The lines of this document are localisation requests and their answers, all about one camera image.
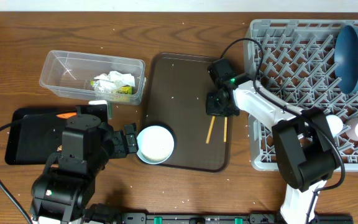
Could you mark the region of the wooden chopstick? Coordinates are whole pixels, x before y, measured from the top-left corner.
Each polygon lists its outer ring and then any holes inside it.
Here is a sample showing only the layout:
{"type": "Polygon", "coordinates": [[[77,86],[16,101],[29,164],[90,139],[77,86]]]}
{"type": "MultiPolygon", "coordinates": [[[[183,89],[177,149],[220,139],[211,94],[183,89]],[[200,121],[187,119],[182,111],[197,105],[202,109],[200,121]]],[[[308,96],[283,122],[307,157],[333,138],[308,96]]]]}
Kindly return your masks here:
{"type": "Polygon", "coordinates": [[[224,137],[223,137],[224,142],[227,142],[227,122],[228,122],[228,118],[224,117],[224,137]]]}
{"type": "Polygon", "coordinates": [[[212,135],[212,132],[213,132],[215,119],[216,119],[215,116],[211,117],[211,122],[209,124],[208,134],[207,134],[207,137],[206,137],[206,144],[209,144],[209,142],[210,142],[211,135],[212,135]]]}

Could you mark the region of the light blue rice bowl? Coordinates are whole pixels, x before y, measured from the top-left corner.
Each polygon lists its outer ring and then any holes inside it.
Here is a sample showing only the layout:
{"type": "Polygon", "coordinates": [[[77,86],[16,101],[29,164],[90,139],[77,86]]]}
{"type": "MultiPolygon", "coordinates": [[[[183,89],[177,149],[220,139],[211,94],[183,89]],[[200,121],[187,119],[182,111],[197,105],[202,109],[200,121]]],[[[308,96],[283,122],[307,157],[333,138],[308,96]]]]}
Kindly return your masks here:
{"type": "Polygon", "coordinates": [[[175,140],[173,134],[163,126],[149,126],[137,136],[138,158],[146,164],[161,164],[173,153],[175,140]]]}

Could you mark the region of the green snack wrapper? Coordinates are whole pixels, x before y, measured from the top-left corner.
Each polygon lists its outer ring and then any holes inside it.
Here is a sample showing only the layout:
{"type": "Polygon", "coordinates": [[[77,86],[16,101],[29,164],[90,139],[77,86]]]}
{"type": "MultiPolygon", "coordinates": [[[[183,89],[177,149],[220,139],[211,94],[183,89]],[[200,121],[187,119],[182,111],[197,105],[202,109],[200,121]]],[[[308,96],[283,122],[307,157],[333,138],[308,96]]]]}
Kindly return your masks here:
{"type": "MultiPolygon", "coordinates": [[[[95,82],[96,81],[91,81],[91,86],[92,87],[93,87],[95,82]]],[[[120,86],[120,85],[117,85],[117,84],[115,84],[115,86],[116,86],[115,90],[113,90],[110,93],[125,94],[125,95],[131,95],[132,94],[132,87],[131,86],[128,86],[128,85],[120,86]]]]}

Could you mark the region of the white tissue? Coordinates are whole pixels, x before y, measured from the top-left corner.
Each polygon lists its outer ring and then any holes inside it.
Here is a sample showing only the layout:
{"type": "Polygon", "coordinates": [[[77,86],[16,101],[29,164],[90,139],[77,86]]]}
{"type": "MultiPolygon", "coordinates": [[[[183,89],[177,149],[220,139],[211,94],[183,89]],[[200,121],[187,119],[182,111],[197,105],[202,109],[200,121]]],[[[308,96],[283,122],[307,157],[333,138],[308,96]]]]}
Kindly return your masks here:
{"type": "Polygon", "coordinates": [[[135,78],[130,73],[120,73],[118,71],[110,71],[108,74],[102,73],[94,77],[94,79],[95,81],[106,80],[120,86],[128,85],[131,87],[135,87],[135,78]]]}

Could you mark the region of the aluminium foil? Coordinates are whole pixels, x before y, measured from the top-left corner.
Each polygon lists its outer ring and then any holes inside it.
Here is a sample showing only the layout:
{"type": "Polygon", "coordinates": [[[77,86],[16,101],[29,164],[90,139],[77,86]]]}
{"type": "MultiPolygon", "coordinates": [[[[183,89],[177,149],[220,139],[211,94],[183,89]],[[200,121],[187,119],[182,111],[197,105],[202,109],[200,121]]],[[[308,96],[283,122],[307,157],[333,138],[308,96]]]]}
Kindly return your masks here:
{"type": "Polygon", "coordinates": [[[99,93],[110,93],[115,90],[116,86],[112,82],[99,80],[94,83],[93,88],[99,93]]]}

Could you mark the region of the orange carrot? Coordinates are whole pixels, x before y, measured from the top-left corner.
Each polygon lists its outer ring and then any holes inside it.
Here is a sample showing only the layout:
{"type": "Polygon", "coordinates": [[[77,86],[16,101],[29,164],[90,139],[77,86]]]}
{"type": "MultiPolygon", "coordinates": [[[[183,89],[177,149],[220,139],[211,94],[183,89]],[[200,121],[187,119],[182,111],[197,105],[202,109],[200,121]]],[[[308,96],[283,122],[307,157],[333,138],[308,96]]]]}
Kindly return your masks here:
{"type": "Polygon", "coordinates": [[[71,118],[72,116],[76,116],[76,112],[72,112],[72,113],[62,113],[62,114],[58,114],[57,117],[61,118],[61,119],[68,119],[71,118]]]}

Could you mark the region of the light blue cup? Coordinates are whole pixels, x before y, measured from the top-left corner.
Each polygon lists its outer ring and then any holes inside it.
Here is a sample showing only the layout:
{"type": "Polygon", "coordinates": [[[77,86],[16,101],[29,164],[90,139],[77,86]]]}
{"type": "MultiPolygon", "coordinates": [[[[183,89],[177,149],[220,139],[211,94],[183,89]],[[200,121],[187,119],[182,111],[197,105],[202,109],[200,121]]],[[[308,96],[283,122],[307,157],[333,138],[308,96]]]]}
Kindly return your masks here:
{"type": "Polygon", "coordinates": [[[340,117],[330,114],[326,116],[331,134],[333,137],[336,137],[343,129],[344,124],[340,117]]]}

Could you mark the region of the blue plate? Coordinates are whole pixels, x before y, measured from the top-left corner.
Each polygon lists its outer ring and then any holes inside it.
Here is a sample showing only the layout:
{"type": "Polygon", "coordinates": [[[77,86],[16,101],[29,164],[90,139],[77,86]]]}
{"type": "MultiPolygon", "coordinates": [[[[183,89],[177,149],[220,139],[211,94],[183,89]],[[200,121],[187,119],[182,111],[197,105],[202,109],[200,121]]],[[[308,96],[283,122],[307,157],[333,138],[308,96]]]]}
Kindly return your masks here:
{"type": "Polygon", "coordinates": [[[338,34],[334,48],[335,76],[345,94],[358,91],[358,27],[346,25],[338,34]]]}

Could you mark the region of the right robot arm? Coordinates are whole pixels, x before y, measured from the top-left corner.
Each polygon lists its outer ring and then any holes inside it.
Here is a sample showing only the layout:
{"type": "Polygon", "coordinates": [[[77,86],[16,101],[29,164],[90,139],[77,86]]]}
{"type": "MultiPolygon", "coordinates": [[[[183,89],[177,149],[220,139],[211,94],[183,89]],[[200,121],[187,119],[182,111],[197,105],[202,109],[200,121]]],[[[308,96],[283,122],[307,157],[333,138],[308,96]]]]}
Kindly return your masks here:
{"type": "Polygon", "coordinates": [[[286,223],[310,223],[318,194],[341,165],[324,113],[289,105],[259,82],[240,84],[232,94],[240,110],[272,133],[277,166],[287,183],[282,218],[286,223]]]}

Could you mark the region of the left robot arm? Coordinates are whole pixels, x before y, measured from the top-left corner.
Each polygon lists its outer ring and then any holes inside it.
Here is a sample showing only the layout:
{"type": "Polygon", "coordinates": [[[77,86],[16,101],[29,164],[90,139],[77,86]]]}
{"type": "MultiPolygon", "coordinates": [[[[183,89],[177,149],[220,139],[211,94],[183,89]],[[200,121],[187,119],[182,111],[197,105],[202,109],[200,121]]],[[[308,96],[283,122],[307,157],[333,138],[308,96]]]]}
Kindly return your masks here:
{"type": "MultiPolygon", "coordinates": [[[[222,169],[229,147],[225,142],[207,146],[201,142],[206,133],[203,102],[213,89],[206,61],[178,60],[169,68],[169,55],[161,55],[152,65],[152,83],[147,104],[146,129],[163,128],[173,141],[173,153],[162,166],[205,171],[216,162],[222,169]]],[[[101,118],[81,112],[70,118],[63,130],[63,151],[49,156],[42,175],[32,186],[34,223],[144,223],[143,213],[123,214],[104,204],[90,204],[98,173],[111,159],[122,159],[140,152],[140,136],[134,125],[115,131],[101,118]]]]}

